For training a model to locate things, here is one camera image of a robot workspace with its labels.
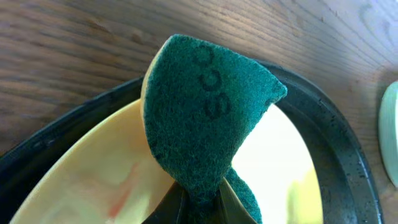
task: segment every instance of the dark round tray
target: dark round tray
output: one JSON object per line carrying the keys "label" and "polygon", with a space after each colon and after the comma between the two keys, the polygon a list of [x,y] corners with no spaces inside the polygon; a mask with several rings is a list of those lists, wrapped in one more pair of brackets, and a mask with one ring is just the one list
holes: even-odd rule
{"label": "dark round tray", "polygon": [[[260,62],[289,90],[277,106],[310,151],[321,188],[324,222],[383,223],[368,163],[353,130],[331,100],[308,80]],[[138,99],[142,79],[87,101],[0,158],[0,223],[7,223],[51,166],[91,128]]]}

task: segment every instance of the black plate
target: black plate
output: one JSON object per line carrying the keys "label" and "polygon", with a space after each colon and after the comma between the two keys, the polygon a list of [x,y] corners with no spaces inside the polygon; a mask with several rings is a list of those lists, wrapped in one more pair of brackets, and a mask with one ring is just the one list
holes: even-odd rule
{"label": "black plate", "polygon": [[[343,115],[309,81],[277,65],[261,63],[289,90],[277,106],[292,120],[310,151],[325,223],[383,223],[369,166]],[[131,80],[97,96],[0,158],[0,223],[9,222],[36,183],[87,131],[138,99],[141,84],[141,78]]]}

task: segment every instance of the brown wood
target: brown wood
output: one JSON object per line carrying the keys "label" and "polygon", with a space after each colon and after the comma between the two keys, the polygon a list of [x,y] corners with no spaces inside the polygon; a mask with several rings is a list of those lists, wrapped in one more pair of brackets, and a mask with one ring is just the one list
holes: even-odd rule
{"label": "brown wood", "polygon": [[322,88],[361,141],[386,223],[398,223],[377,140],[381,96],[398,79],[393,0],[0,0],[0,155],[143,76],[175,33],[273,61]]}

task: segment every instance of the black tongs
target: black tongs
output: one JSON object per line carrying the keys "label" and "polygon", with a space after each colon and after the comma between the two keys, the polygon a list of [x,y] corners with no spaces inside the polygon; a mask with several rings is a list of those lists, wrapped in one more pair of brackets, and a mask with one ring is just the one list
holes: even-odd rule
{"label": "black tongs", "polygon": [[[224,178],[214,199],[215,210],[208,217],[208,224],[255,224],[241,201]],[[188,214],[188,192],[174,183],[155,211],[143,224],[175,223],[186,224]]]}

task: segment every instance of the folded sponge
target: folded sponge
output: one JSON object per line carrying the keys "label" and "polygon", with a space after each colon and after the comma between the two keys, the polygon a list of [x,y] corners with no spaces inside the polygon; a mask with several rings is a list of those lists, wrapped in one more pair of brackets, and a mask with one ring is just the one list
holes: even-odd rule
{"label": "folded sponge", "polygon": [[257,62],[224,47],[172,36],[143,86],[153,156],[198,206],[209,204],[236,151],[287,89]]}

